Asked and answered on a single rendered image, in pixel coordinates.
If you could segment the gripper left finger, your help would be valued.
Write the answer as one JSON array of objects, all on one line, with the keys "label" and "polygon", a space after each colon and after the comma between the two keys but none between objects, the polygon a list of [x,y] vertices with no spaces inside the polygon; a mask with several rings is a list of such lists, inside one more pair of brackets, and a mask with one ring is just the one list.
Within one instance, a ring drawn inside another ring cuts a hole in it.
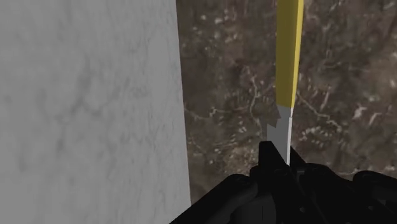
[{"label": "gripper left finger", "polygon": [[284,224],[275,174],[287,168],[274,144],[262,141],[249,175],[227,176],[169,224]]}]

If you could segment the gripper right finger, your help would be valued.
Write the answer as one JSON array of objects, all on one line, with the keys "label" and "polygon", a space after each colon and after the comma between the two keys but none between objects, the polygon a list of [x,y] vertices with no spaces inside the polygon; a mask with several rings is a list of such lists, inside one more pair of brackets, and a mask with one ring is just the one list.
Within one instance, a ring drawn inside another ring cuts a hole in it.
[{"label": "gripper right finger", "polygon": [[359,171],[350,181],[291,150],[290,167],[327,224],[397,224],[397,179]]}]

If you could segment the yellow handled knife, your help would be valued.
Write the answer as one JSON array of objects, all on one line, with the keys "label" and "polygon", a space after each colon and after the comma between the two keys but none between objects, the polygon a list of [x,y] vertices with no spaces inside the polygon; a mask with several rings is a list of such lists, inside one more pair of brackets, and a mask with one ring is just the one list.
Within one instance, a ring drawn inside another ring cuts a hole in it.
[{"label": "yellow handled knife", "polygon": [[277,0],[276,7],[275,103],[279,117],[274,127],[267,127],[267,139],[288,165],[291,162],[304,4],[304,0]]}]

